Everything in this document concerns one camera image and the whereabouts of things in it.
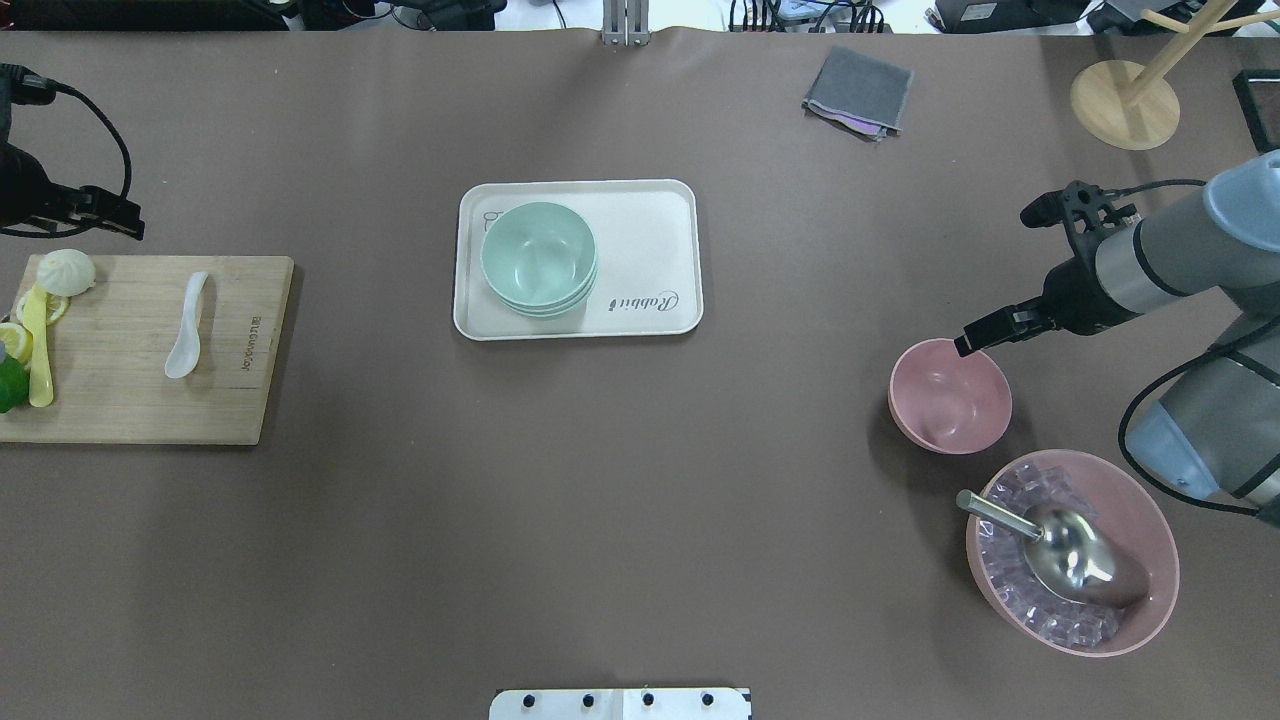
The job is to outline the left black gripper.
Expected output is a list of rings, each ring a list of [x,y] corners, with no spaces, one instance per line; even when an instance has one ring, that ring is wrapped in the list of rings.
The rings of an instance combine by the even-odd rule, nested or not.
[[[33,156],[12,145],[3,146],[1,227],[4,234],[26,238],[64,238],[95,228],[138,241],[145,236],[136,202],[92,184],[56,184]]]

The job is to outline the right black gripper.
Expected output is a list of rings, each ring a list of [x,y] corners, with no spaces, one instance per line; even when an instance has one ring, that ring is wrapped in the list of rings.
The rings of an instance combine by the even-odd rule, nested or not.
[[[1139,316],[1103,288],[1096,259],[1105,240],[1119,232],[1115,206],[1096,184],[1073,181],[1042,193],[1019,214],[1027,228],[1061,225],[1071,258],[1048,272],[1038,297],[1001,307],[964,325],[954,340],[959,357],[997,345],[1020,342],[1046,331],[1092,336]]]

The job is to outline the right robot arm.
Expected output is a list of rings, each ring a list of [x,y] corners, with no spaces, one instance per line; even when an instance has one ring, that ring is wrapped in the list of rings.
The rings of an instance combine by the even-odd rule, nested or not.
[[[1142,186],[1082,181],[1025,205],[1021,224],[1057,227],[1070,254],[1037,296],[968,324],[968,356],[1052,331],[1093,336],[1147,316],[1203,347],[1125,406],[1120,454],[1156,489],[1198,509],[1277,525],[1277,152],[1146,214]]]

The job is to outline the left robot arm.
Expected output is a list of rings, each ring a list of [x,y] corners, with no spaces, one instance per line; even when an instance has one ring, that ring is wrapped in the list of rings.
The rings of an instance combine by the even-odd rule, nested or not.
[[[74,97],[104,124],[123,161],[123,182],[114,193],[93,184],[78,188],[49,179],[44,165],[9,142],[13,105],[49,105],[59,94]],[[133,178],[131,152],[116,127],[79,90],[32,69],[1,65],[1,227],[3,234],[28,240],[64,240],[101,229],[142,241],[140,205],[129,200]]]

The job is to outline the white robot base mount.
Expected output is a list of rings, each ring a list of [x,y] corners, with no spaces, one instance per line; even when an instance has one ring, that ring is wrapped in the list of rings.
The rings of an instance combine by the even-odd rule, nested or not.
[[[751,719],[750,691],[732,687],[508,689],[489,719]]]

